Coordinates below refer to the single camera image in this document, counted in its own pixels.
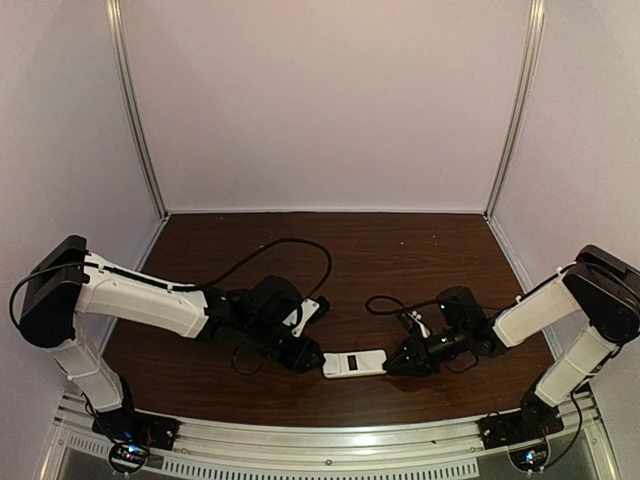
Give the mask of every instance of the robotic arm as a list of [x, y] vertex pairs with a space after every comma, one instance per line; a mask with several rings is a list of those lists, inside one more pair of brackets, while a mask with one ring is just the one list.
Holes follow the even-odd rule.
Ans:
[[[229, 292], [212, 284], [172, 283], [114, 265], [87, 251], [84, 238], [71, 236], [18, 287], [25, 283], [16, 325], [29, 343], [50, 352], [82, 389], [95, 418], [94, 431], [116, 446], [147, 443], [170, 450], [178, 422], [134, 409], [126, 381], [102, 360], [76, 313], [114, 315], [200, 341], [232, 336], [298, 373], [325, 363], [318, 343], [302, 331], [328, 312], [328, 302], [322, 297], [303, 298], [280, 277], [268, 276], [251, 289]], [[485, 315], [467, 287], [450, 288], [433, 303], [439, 306], [447, 328], [433, 335], [413, 307], [394, 312], [410, 336], [388, 360], [384, 361], [384, 352], [373, 355], [377, 367], [371, 367], [372, 372], [427, 376], [463, 352], [476, 357], [502, 355], [569, 315], [583, 312], [589, 320], [525, 394], [519, 411], [479, 422], [485, 447], [494, 448], [564, 428], [558, 405], [640, 333], [640, 272], [598, 247], [587, 246], [574, 263], [493, 317]], [[351, 374], [359, 368], [350, 362], [331, 364], [334, 367], [338, 371], [344, 367]], [[119, 452], [117, 458], [124, 462], [130, 453]], [[144, 463], [144, 458], [138, 460], [135, 468]]]
[[85, 335], [77, 313], [97, 313], [171, 330], [201, 341], [230, 336], [302, 373], [322, 366], [317, 342], [302, 333], [329, 310], [303, 299], [287, 280], [268, 276], [249, 290], [167, 282], [124, 269], [68, 237], [27, 277], [20, 317], [22, 336], [53, 355], [86, 395], [94, 431], [116, 441], [171, 449], [175, 420], [135, 411], [126, 381], [104, 362]]
[[520, 411], [480, 422], [485, 447], [493, 448], [539, 438], [545, 429], [562, 430], [557, 406], [640, 333], [640, 272], [590, 245], [573, 264], [493, 318], [485, 316], [466, 287], [442, 292], [437, 304], [448, 328], [435, 336], [413, 326], [416, 312], [399, 315], [411, 336], [385, 363], [387, 373], [430, 375], [462, 352], [495, 357], [570, 315], [583, 312], [589, 320], [525, 394]]

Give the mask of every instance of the metal vent grille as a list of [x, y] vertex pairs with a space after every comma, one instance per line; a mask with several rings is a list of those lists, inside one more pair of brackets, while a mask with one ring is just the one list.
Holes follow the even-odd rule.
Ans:
[[273, 472], [226, 468], [165, 457], [162, 471], [167, 475], [189, 480], [463, 480], [478, 478], [475, 459], [411, 469], [377, 472]]
[[91, 455], [96, 455], [98, 457], [106, 458], [107, 454], [109, 453], [109, 447], [104, 443], [101, 443], [100, 441], [94, 440], [92, 438], [76, 435], [75, 433], [69, 435], [68, 445], [71, 448], [89, 453]]

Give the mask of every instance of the black bracket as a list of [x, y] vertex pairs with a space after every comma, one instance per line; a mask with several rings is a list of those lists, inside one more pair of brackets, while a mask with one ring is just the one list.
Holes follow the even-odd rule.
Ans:
[[[547, 418], [544, 428], [547, 427], [547, 435], [564, 430], [560, 415]], [[478, 428], [485, 450], [539, 440], [543, 436], [542, 428], [539, 431], [530, 431], [531, 429], [527, 428], [522, 410], [485, 417], [478, 421]]]
[[[173, 449], [175, 437], [180, 426], [180, 422], [175, 418], [135, 412], [133, 424], [137, 432], [135, 435], [119, 433], [114, 434], [113, 438], [122, 442], [133, 441], [138, 445], [146, 445], [147, 441], [145, 437], [148, 435], [148, 438], [150, 438], [149, 446], [151, 448], [169, 451]], [[91, 430], [100, 435], [104, 435], [101, 421], [94, 420]]]

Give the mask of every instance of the dark brown wood surface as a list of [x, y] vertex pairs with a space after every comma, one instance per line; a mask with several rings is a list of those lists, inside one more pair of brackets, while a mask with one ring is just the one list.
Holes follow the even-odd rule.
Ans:
[[[485, 305], [507, 305], [518, 283], [479, 215], [233, 214], [174, 215], [145, 272], [179, 282], [209, 280], [254, 249], [279, 237], [304, 237], [333, 253], [334, 272], [321, 293], [332, 310], [305, 332], [325, 352], [383, 348], [406, 337], [394, 318], [368, 315], [363, 302], [385, 293], [405, 302], [432, 298], [453, 285], [471, 287]], [[324, 269], [324, 257], [301, 245], [281, 245], [221, 285], [251, 287], [282, 275], [302, 292]], [[436, 308], [425, 321], [444, 327]], [[515, 408], [551, 363], [542, 335], [462, 375], [326, 380], [319, 370], [296, 375], [270, 361], [255, 376], [230, 367], [228, 347], [120, 321], [105, 353], [130, 383], [136, 406], [165, 414], [286, 426], [362, 426], [444, 420]], [[260, 358], [241, 350], [238, 368]], [[471, 358], [452, 365], [463, 368]]]

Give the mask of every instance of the white wall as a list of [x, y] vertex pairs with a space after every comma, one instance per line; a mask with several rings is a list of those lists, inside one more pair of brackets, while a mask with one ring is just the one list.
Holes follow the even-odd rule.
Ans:
[[169, 210], [484, 210], [529, 2], [123, 2]]
[[[548, 2], [522, 136], [496, 218], [534, 282], [595, 243], [640, 267], [640, 3]], [[583, 318], [559, 325], [567, 345]], [[640, 342], [593, 382], [623, 478], [640, 460]]]
[[[0, 14], [0, 479], [33, 478], [63, 389], [10, 324], [12, 286], [70, 233], [132, 266], [156, 220], [104, 2], [3, 2]], [[90, 325], [94, 338], [103, 325]]]

